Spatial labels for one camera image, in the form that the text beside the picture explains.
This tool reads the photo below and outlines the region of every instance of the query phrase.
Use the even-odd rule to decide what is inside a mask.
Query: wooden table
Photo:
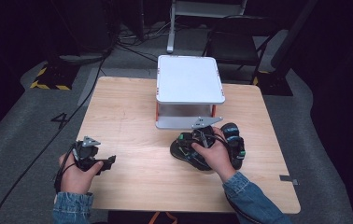
[[[226,102],[217,108],[223,121],[237,124],[247,156],[241,172],[256,183],[282,212],[300,205],[260,90],[223,84]],[[93,182],[93,208],[137,211],[232,212],[221,181],[170,154],[182,131],[155,126],[156,80],[101,77],[95,87],[78,139],[101,142],[96,159],[117,155],[110,171]]]

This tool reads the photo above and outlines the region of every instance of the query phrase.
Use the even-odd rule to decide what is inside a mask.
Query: cable
[[[104,74],[104,76],[107,77],[107,74],[104,72],[104,70],[102,70],[102,68],[101,68],[101,72]]]
[[[64,160],[61,163],[60,168],[58,169],[56,176],[54,176],[54,178],[53,178],[53,180],[54,180],[54,188],[55,188],[56,193],[60,192],[60,190],[61,190],[61,181],[63,180],[63,175],[64,175],[65,171],[69,167],[71,167],[72,165],[76,165],[75,163],[73,163],[73,164],[69,165],[68,167],[66,167],[64,169],[66,161],[69,158],[69,155],[71,154],[72,150],[74,148],[76,148],[76,147],[77,147],[77,143],[75,142],[74,144],[71,145],[71,147],[65,153]]]
[[[73,163],[73,164],[68,165],[68,166],[63,170],[62,175],[65,174],[65,172],[66,172],[67,169],[69,169],[70,167],[72,167],[72,166],[74,166],[74,165],[77,165],[77,164],[76,164],[76,163]]]
[[[129,50],[126,50],[126,49],[119,49],[119,48],[116,48],[116,49],[121,50],[121,51],[125,51],[125,52],[130,52]],[[134,52],[138,52],[138,53],[141,53],[141,54],[146,54],[146,55],[152,56],[153,58],[157,59],[157,56],[154,55],[154,54],[145,53],[145,52],[138,51],[138,50],[134,50]]]
[[[138,51],[135,51],[135,50],[132,50],[132,49],[126,48],[126,47],[124,47],[122,44],[119,44],[119,43],[117,43],[117,45],[118,45],[118,46],[120,46],[120,47],[122,47],[122,48],[124,48],[124,49],[129,50],[129,51],[130,51],[130,52],[132,52],[132,53],[136,53],[136,54],[138,54],[138,55],[140,55],[140,56],[142,56],[142,57],[144,57],[144,58],[146,58],[146,59],[149,59],[149,60],[151,60],[151,61],[153,61],[153,62],[157,63],[157,61],[156,61],[156,60],[153,60],[153,59],[151,59],[151,58],[149,58],[149,57],[147,57],[147,56],[143,55],[142,53],[140,53],[140,52],[138,52]]]
[[[218,140],[226,147],[226,149],[228,151],[231,150],[229,144],[220,135],[218,135],[218,134],[215,134],[215,135],[205,134],[205,137],[209,137],[209,138]]]
[[[158,29],[155,30],[155,31],[152,31],[152,27],[150,26],[150,27],[149,27],[149,31],[144,34],[144,40],[143,40],[143,41],[139,40],[136,35],[129,34],[129,33],[127,32],[128,29],[122,30],[122,32],[127,32],[127,34],[124,35],[124,36],[119,36],[119,42],[120,42],[121,44],[125,45],[125,46],[126,46],[126,45],[127,45],[127,46],[139,46],[139,45],[145,43],[145,42],[148,41],[148,40],[154,40],[154,39],[157,39],[157,38],[161,37],[162,35],[168,35],[168,34],[165,33],[164,28],[165,28],[166,26],[168,26],[170,23],[171,23],[170,21],[167,22],[165,25],[163,25],[162,27],[158,28]],[[125,42],[121,42],[121,41],[120,41],[121,39],[130,39],[130,38],[133,38],[133,39],[134,39],[134,42],[133,42],[133,43],[125,43]]]
[[[105,61],[106,57],[101,61],[99,67],[98,67],[98,72],[97,72],[97,76],[96,79],[94,81],[94,84],[92,85],[92,89],[90,90],[89,94],[86,96],[86,98],[83,100],[83,102],[80,104],[80,106],[74,111],[74,113],[72,113],[72,115],[69,117],[69,119],[66,121],[66,123],[64,125],[61,126],[61,128],[57,131],[56,134],[54,134],[51,139],[48,141],[48,143],[42,148],[42,150],[39,152],[39,154],[31,161],[31,163],[28,165],[28,167],[22,172],[22,174],[19,176],[19,178],[14,182],[14,184],[11,186],[10,190],[7,192],[7,194],[5,195],[5,197],[2,199],[2,202],[0,202],[0,209],[2,208],[2,205],[5,203],[6,199],[8,198],[8,196],[10,195],[11,191],[13,191],[17,184],[22,180],[22,178],[26,175],[26,173],[28,173],[28,171],[31,169],[31,167],[35,164],[35,162],[37,161],[37,159],[39,159],[39,157],[45,152],[45,150],[49,147],[49,145],[54,141],[54,139],[58,136],[58,134],[60,134],[60,132],[63,130],[63,128],[69,123],[69,121],[76,115],[76,113],[80,110],[81,107],[83,107],[83,105],[86,103],[86,101],[89,99],[89,97],[92,95],[92,91],[94,90],[95,84],[97,82],[97,79],[99,77],[100,74],[100,70],[101,67]],[[63,167],[66,163],[66,159],[67,157],[64,158],[64,162],[63,162]]]

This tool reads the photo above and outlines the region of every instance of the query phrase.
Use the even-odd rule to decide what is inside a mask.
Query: denim jacket
[[[261,189],[241,173],[235,173],[223,188],[240,223],[291,223]],[[53,209],[54,223],[90,223],[92,200],[91,194],[59,192]]]
[[[261,189],[240,172],[228,179],[223,188],[240,223],[291,223]]]

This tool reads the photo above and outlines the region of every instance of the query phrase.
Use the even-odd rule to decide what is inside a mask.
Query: human hand
[[[223,132],[219,128],[213,127],[212,129],[214,134],[225,139]],[[235,174],[227,149],[220,141],[216,140],[210,148],[202,147],[197,143],[192,143],[191,146],[205,158],[206,163],[217,172],[223,183]]]
[[[58,159],[60,166],[63,163],[64,158],[65,154]],[[71,153],[65,163],[64,169],[74,163],[75,159]],[[76,165],[72,165],[63,174],[63,179],[61,180],[61,191],[86,194],[92,184],[92,179],[101,170],[103,165],[104,163],[102,161],[98,161],[92,168],[90,168],[90,170],[86,172],[77,168]]]

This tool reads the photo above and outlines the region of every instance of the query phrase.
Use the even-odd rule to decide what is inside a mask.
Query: metal bracket
[[[290,181],[293,185],[300,185],[297,179],[292,179],[289,175],[280,175],[279,180],[281,181]]]
[[[84,136],[83,139],[83,144],[84,147],[93,147],[93,146],[97,146],[97,145],[101,145],[100,142],[90,138],[89,136]]]
[[[223,120],[223,117],[217,117],[217,118],[212,118],[212,117],[199,117],[193,125],[191,125],[192,129],[200,129],[200,128],[205,128],[206,126],[209,126],[211,124],[214,124],[216,122],[219,122]]]

